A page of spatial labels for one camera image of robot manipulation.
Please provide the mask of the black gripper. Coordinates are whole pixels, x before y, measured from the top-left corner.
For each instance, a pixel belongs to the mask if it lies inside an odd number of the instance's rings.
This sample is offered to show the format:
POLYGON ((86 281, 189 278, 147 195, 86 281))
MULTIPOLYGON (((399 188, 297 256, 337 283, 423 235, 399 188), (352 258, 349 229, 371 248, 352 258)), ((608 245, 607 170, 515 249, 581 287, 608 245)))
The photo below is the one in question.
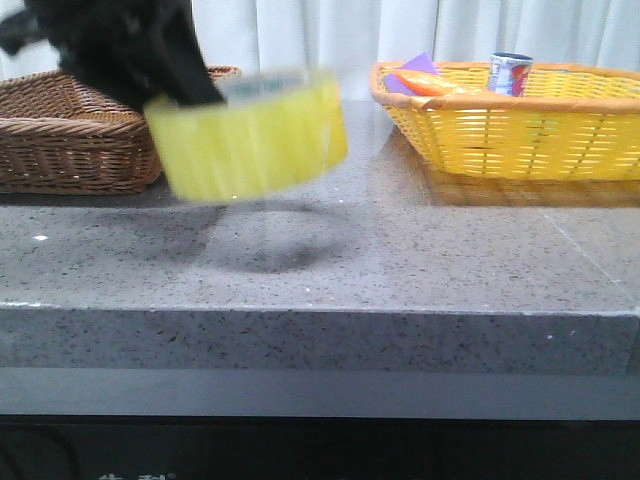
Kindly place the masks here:
POLYGON ((11 56, 42 40, 63 71, 134 111, 160 95, 186 106, 225 100, 189 1, 27 1, 1 21, 1 48, 11 56))

